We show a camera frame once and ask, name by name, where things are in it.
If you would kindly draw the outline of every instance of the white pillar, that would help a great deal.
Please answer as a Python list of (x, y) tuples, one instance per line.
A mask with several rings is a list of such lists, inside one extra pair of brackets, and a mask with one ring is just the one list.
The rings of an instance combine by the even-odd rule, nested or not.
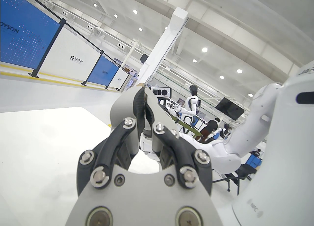
[(135, 47), (137, 46), (137, 44), (138, 44), (138, 42), (136, 41), (136, 42), (133, 44), (132, 48), (130, 49), (129, 53), (128, 53), (128, 54), (126, 55), (126, 57), (124, 58), (124, 60), (123, 60), (123, 62), (122, 62), (122, 64), (121, 64), (121, 67), (122, 67), (122, 68), (124, 67), (124, 65), (125, 65), (125, 63), (127, 62), (128, 58), (131, 56), (131, 54), (132, 54), (132, 52), (134, 51), (134, 49), (135, 49)]
[(167, 30), (164, 31), (143, 67), (140, 69), (137, 84), (148, 82), (150, 77), (155, 74), (156, 70), (182, 32), (187, 21), (187, 14), (187, 11), (179, 7), (173, 12)]

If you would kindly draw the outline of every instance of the chair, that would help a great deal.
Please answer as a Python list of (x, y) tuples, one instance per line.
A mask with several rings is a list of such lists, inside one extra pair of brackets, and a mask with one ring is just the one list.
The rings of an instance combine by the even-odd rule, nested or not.
[(234, 176), (233, 174), (225, 174), (226, 178), (219, 179), (216, 181), (213, 181), (213, 183), (221, 182), (221, 181), (227, 181), (228, 182), (228, 189), (227, 191), (230, 192), (230, 180), (232, 180), (237, 186), (238, 191), (237, 195), (240, 193), (240, 180), (244, 180), (248, 177), (248, 175), (255, 174), (257, 170), (253, 167), (251, 167), (249, 164), (242, 164), (239, 169), (235, 171), (238, 176)]

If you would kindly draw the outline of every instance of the black chair leg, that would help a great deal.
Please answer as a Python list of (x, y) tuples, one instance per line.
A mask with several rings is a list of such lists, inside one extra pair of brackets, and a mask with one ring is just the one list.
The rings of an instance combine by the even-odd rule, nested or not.
[(240, 177), (238, 177), (238, 192), (237, 192), (237, 195), (239, 195), (240, 193)]

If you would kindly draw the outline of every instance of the dark jacket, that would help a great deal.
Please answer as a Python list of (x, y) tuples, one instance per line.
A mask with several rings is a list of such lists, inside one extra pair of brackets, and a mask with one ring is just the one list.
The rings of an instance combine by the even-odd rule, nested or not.
[(218, 129), (218, 123), (215, 120), (210, 120), (208, 122), (208, 125), (205, 127), (206, 131), (211, 133), (212, 131), (215, 131)]

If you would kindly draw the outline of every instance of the blue display panel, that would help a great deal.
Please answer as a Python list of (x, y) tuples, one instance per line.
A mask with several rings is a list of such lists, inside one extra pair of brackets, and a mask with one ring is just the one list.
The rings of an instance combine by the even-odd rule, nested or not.
[(119, 67), (114, 63), (107, 60), (104, 56), (101, 56), (88, 81), (108, 86), (118, 69)]
[(37, 68), (59, 24), (26, 0), (1, 0), (0, 8), (0, 61)]

